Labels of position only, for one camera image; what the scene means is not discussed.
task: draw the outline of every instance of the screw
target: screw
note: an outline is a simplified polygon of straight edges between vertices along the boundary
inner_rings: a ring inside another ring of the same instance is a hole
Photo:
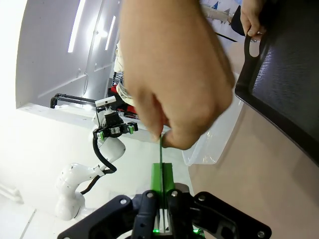
[[[201,201],[201,202],[203,202],[203,201],[205,201],[205,196],[204,195],[200,195],[199,197],[198,197],[198,199]]]
[[[260,232],[257,233],[257,236],[259,238],[264,238],[265,237],[265,233],[263,231],[260,231]]]
[[[172,191],[171,195],[172,195],[173,197],[176,197],[176,196],[177,196],[177,191]]]

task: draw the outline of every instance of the white wall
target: white wall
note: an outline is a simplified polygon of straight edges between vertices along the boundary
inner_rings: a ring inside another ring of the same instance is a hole
[[[120,1],[86,0],[74,50],[68,53],[79,1],[27,1],[17,56],[17,107],[28,102],[49,106],[56,93],[83,96],[84,72],[89,75],[86,97],[104,97],[112,70]],[[108,32],[114,15],[117,21],[106,51],[107,37],[96,35],[95,26]]]

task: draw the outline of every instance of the green block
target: green block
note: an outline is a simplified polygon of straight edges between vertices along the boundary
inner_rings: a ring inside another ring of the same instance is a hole
[[[161,190],[161,177],[163,178],[163,191]],[[151,189],[154,190],[160,198],[160,208],[167,208],[166,194],[168,191],[175,188],[173,179],[173,167],[171,163],[162,164],[162,172],[160,170],[160,163],[152,165],[152,180]]]

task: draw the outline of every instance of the black cable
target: black cable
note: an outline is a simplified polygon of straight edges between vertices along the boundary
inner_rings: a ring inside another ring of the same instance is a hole
[[[99,160],[105,165],[107,166],[112,173],[116,172],[116,167],[110,163],[105,157],[103,157],[103,155],[101,154],[99,147],[98,147],[98,138],[97,137],[93,137],[93,149],[94,152],[96,154],[96,156],[99,158]]]
[[[110,169],[103,170],[102,172],[105,173],[105,174],[113,173],[113,171],[110,170]],[[89,184],[89,186],[88,186],[85,190],[83,190],[83,191],[81,192],[81,194],[84,195],[84,194],[90,192],[90,190],[93,188],[93,186],[96,184],[96,182],[97,182],[100,178],[101,178],[100,175],[95,176],[95,177],[93,178],[93,180],[91,181],[91,183]]]

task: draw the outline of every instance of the green object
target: green object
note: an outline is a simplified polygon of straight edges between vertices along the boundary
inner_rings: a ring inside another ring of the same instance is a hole
[[[102,141],[104,141],[103,131],[102,131],[102,132],[100,132],[99,134],[100,134],[100,139],[101,139]]]
[[[166,209],[166,194],[168,191],[175,188],[173,179],[173,166],[171,163],[162,162],[162,146],[161,138],[159,143],[159,163],[154,163],[152,165],[152,180],[151,189],[154,190],[159,200],[159,205],[161,208]]]
[[[133,134],[134,132],[133,126],[129,126],[129,130],[130,130],[130,134]]]

